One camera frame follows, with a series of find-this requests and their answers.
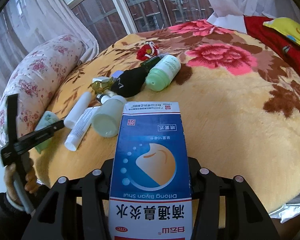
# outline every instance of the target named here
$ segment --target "sweater cuff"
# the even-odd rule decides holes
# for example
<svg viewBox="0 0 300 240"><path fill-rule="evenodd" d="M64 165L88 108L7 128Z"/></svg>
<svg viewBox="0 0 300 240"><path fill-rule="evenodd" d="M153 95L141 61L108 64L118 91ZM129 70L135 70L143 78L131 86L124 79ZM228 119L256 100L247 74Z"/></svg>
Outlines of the sweater cuff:
<svg viewBox="0 0 300 240"><path fill-rule="evenodd" d="M10 198L10 196L9 196L8 193L6 193L6 197L7 197L7 200L8 200L8 202L9 202L9 204L10 204L12 207L14 207L15 209L17 209L17 210L19 210L19 211L26 211L25 208L24 208L23 206L20 206L20 205L14 203L14 202L12 201L12 199Z"/></svg>

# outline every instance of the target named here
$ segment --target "red knitted item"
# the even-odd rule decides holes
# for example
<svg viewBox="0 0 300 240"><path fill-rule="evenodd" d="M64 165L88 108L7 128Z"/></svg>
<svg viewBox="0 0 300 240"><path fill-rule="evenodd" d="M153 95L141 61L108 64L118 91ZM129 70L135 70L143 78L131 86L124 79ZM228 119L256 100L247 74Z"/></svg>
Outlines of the red knitted item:
<svg viewBox="0 0 300 240"><path fill-rule="evenodd" d="M146 42L137 52L137 59L145 61L160 54L159 47L153 41Z"/></svg>
<svg viewBox="0 0 300 240"><path fill-rule="evenodd" d="M247 33L266 44L288 63L300 76L300 46L274 29L263 26L263 22L271 21L268 17L245 16Z"/></svg>

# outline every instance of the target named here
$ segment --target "black sleeve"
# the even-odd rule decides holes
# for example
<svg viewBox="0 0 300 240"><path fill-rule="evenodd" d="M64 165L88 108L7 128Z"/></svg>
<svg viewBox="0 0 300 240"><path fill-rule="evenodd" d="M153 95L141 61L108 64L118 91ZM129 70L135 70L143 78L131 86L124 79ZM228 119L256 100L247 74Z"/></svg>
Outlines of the black sleeve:
<svg viewBox="0 0 300 240"><path fill-rule="evenodd" d="M39 203L48 191L49 188L45 185L39 187L36 194ZM5 193L0 193L0 228L9 240L20 240L30 219L31 216L26 212L19 211L10 205Z"/></svg>

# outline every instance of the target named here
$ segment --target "yellow pillow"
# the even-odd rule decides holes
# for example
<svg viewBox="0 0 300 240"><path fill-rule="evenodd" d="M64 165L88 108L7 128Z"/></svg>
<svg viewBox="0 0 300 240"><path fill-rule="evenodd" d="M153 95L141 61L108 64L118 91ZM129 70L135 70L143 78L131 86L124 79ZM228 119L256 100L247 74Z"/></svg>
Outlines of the yellow pillow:
<svg viewBox="0 0 300 240"><path fill-rule="evenodd" d="M300 46L300 24L286 17L264 22L264 26L273 28Z"/></svg>

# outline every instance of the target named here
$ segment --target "bed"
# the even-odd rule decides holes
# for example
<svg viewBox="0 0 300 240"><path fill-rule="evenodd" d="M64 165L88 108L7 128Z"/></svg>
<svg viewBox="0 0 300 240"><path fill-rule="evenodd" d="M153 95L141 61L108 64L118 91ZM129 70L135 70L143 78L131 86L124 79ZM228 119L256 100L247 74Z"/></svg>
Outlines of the bed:
<svg viewBox="0 0 300 240"><path fill-rule="evenodd" d="M300 77L260 41L205 20L124 37L76 67L47 110L63 118L92 91L93 77L139 66L136 53L146 41L178 57L182 67L163 91L143 88L128 100L179 102L188 155L218 176L244 176L268 212L298 195ZM90 128L71 152L63 144L69 132L58 131L41 155L31 150L38 177L49 186L61 176L83 177L114 157L116 137Z"/></svg>

